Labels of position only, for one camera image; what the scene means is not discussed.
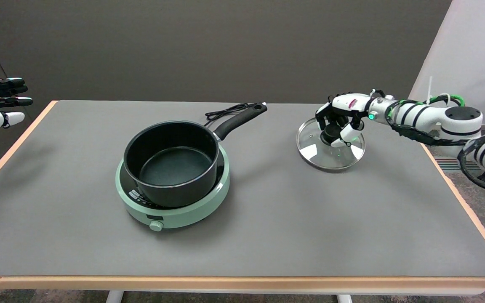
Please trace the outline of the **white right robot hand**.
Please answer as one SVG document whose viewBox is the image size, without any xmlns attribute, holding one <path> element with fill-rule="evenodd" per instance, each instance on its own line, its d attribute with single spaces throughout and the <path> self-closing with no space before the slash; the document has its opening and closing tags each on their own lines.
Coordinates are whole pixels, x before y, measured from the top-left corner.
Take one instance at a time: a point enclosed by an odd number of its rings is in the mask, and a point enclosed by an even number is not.
<svg viewBox="0 0 485 303">
<path fill-rule="evenodd" d="M 333 148 L 350 146 L 362 133 L 362 118 L 369 116 L 373 98 L 362 93 L 329 96 L 316 112 L 322 140 Z"/>
</svg>

